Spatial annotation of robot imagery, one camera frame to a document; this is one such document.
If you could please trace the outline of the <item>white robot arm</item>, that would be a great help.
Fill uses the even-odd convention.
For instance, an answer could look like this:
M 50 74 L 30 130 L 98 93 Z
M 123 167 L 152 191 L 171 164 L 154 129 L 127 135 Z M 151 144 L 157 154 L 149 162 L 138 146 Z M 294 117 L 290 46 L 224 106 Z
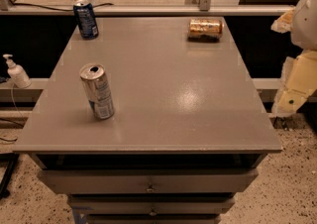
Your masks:
M 288 117 L 317 90 L 317 0 L 299 0 L 273 22 L 271 29 L 289 32 L 291 42 L 302 49 L 296 58 L 286 58 L 271 107 L 274 117 Z

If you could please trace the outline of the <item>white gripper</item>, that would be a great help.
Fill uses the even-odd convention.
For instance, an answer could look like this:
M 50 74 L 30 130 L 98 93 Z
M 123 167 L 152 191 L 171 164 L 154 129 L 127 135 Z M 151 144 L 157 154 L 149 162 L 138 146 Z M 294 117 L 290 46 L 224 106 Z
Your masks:
M 277 33 L 291 32 L 291 41 L 304 51 L 287 57 L 281 71 L 281 86 L 274 97 L 271 113 L 289 117 L 317 90 L 317 0 L 299 0 L 276 19 L 271 27 Z

